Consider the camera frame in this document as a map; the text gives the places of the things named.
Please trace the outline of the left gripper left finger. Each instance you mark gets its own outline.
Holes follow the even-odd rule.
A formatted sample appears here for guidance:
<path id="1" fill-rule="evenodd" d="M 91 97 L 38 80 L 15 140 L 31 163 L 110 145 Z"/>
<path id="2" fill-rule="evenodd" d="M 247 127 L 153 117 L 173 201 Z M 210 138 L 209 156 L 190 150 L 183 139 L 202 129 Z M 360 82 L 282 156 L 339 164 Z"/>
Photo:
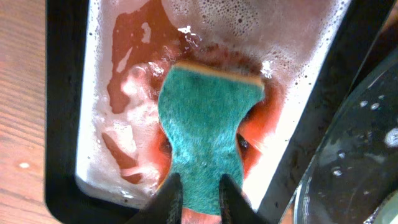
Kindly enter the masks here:
<path id="1" fill-rule="evenodd" d="M 159 193 L 126 224 L 181 224 L 183 188 L 180 175 L 171 174 Z"/>

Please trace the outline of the light blue plate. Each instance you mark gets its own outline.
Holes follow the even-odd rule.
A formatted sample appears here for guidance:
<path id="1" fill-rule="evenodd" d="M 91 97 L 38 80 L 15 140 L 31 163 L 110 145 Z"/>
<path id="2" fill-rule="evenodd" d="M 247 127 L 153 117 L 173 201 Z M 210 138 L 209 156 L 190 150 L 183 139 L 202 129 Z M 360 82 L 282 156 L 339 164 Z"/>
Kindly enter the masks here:
<path id="1" fill-rule="evenodd" d="M 397 190 L 389 194 L 363 223 L 364 224 L 398 224 Z"/>

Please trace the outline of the green scrubbing sponge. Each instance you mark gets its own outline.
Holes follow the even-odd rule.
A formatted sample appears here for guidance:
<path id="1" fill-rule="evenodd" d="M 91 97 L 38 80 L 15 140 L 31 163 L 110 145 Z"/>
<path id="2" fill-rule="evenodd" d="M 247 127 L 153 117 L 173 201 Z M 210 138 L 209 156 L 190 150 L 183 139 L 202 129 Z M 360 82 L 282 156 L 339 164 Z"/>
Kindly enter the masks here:
<path id="1" fill-rule="evenodd" d="M 219 215 L 219 182 L 224 174 L 242 187 L 237 131 L 264 97 L 259 77 L 188 61 L 172 65 L 160 91 L 158 112 L 172 147 L 169 174 L 180 176 L 185 208 Z"/>

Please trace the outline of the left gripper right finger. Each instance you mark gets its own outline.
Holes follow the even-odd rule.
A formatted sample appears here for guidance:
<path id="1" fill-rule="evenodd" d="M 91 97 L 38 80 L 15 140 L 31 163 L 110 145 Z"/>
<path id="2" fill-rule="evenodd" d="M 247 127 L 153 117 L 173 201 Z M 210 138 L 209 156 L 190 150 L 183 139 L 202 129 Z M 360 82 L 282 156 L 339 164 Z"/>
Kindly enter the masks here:
<path id="1" fill-rule="evenodd" d="M 256 214 L 241 194 L 241 189 L 228 174 L 219 183 L 219 201 L 222 224 L 269 224 Z"/>

